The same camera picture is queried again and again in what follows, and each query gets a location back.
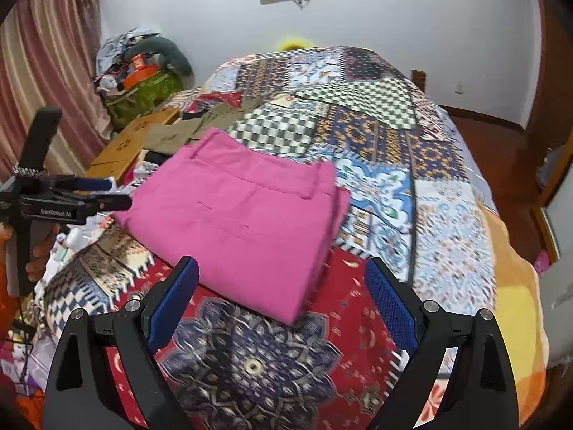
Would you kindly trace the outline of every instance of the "pink folded pants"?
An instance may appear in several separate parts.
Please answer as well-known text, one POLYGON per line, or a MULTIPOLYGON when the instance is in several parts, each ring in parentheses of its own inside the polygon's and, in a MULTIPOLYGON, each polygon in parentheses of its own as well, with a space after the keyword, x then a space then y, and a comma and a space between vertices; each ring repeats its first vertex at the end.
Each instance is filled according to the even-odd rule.
POLYGON ((348 206, 334 165, 254 152, 210 128, 133 194, 116 220, 174 266, 199 264, 200 282, 292 324, 313 290, 348 206))

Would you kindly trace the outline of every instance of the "bed sheet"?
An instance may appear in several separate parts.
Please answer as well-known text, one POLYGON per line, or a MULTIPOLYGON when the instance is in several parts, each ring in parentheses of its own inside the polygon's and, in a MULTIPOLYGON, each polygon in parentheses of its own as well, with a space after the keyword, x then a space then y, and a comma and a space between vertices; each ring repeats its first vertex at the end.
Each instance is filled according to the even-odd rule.
MULTIPOLYGON (((157 359, 196 425, 364 428, 405 363, 363 288, 362 267, 370 256, 382 257, 420 298, 432 298, 448 311, 473 315, 487 307, 496 313, 524 421, 539 403, 545 377, 537 279, 511 249, 489 187, 447 113, 379 55, 356 47, 232 60, 201 92, 237 90, 266 102, 249 119, 302 118, 313 131, 310 140, 297 144, 296 153, 269 149, 274 136, 268 131, 234 137, 247 147, 303 163, 333 161, 337 184, 350 190, 351 205, 323 281, 292 329, 203 288, 194 295, 170 346, 157 359), (214 326, 240 330, 229 338, 233 354, 213 350, 209 335, 214 326), (300 343, 296 351, 276 347, 283 337, 300 343), (349 349, 349 337, 357 339, 355 349, 349 349), (262 358, 245 355, 245 347, 260 344, 262 358), (236 367, 234 381, 218 373, 220 360, 236 367), (278 369, 265 367, 265 360, 300 374, 290 378, 294 388, 278 369)), ((169 269, 112 225, 47 287, 52 331, 61 333, 75 307, 102 313, 144 295, 169 269)), ((446 354, 419 424, 433 418, 455 353, 446 354)), ((121 365, 116 356, 112 359, 118 389, 129 403, 121 365)), ((128 403, 130 418, 141 420, 128 403)))

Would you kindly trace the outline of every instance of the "metal screw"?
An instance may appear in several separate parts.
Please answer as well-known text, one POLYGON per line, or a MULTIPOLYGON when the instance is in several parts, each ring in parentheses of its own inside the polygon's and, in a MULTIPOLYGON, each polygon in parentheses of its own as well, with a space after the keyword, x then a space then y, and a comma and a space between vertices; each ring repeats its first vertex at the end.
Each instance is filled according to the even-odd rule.
POLYGON ((125 310, 128 312, 135 312, 141 306, 140 301, 137 299, 130 300, 127 304, 125 304, 125 310))
POLYGON ((84 310, 79 307, 79 309, 72 310, 70 317, 72 317, 72 320, 78 320, 78 318, 81 318, 82 315, 84 315, 84 310))
POLYGON ((493 318, 493 314, 492 314, 491 310, 487 310, 487 309, 481 309, 480 315, 483 318, 483 320, 491 320, 493 318))
POLYGON ((426 309, 428 312, 437 312, 439 305, 435 300, 427 300, 424 302, 424 309, 426 309))

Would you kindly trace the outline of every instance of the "curtain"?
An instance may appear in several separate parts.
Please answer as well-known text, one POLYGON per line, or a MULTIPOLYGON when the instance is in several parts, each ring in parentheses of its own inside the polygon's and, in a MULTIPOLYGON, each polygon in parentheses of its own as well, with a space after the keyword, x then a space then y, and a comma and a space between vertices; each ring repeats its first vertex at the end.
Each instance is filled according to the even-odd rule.
POLYGON ((63 110, 50 173, 81 175, 111 133, 92 79, 99 0, 18 0, 0 27, 0 180, 11 175, 35 111, 63 110))

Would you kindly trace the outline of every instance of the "red-brown floor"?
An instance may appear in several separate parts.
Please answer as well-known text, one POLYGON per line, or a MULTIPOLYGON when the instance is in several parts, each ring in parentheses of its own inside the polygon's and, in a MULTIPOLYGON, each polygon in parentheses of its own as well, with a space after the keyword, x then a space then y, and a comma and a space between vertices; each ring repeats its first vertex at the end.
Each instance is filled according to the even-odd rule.
POLYGON ((452 120, 492 189, 512 247, 533 263, 543 248, 531 214, 540 191, 535 184, 536 163, 526 150, 523 136, 482 121, 457 117, 452 120))

